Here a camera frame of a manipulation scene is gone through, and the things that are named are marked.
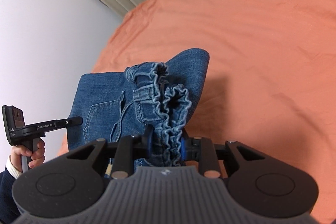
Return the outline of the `left hand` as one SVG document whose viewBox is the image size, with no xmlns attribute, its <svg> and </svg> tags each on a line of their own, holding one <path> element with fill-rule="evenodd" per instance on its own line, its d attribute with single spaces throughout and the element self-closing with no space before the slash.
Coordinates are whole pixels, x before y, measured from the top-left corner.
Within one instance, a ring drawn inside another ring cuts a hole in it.
<svg viewBox="0 0 336 224">
<path fill-rule="evenodd" d="M 32 159 L 29 162 L 30 168 L 35 168 L 40 166 L 45 161 L 45 142 L 40 139 L 37 143 L 37 150 L 35 152 L 31 152 L 28 148 L 23 145 L 17 145 L 12 147 L 10 154 L 10 162 L 13 167 L 19 172 L 23 172 L 22 169 L 22 157 L 30 157 Z"/>
</svg>

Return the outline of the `dark blue sleeve forearm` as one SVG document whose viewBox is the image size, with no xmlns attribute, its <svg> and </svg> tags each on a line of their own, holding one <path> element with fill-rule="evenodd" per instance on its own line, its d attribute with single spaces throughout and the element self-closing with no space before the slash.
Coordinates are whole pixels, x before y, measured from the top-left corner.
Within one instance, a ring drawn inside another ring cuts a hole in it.
<svg viewBox="0 0 336 224">
<path fill-rule="evenodd" d="M 6 162 L 6 168 L 1 172 L 0 184 L 0 219 L 1 223 L 13 223 L 21 214 L 12 195 L 12 187 L 16 179 L 21 176 L 11 163 L 10 156 Z"/>
</svg>

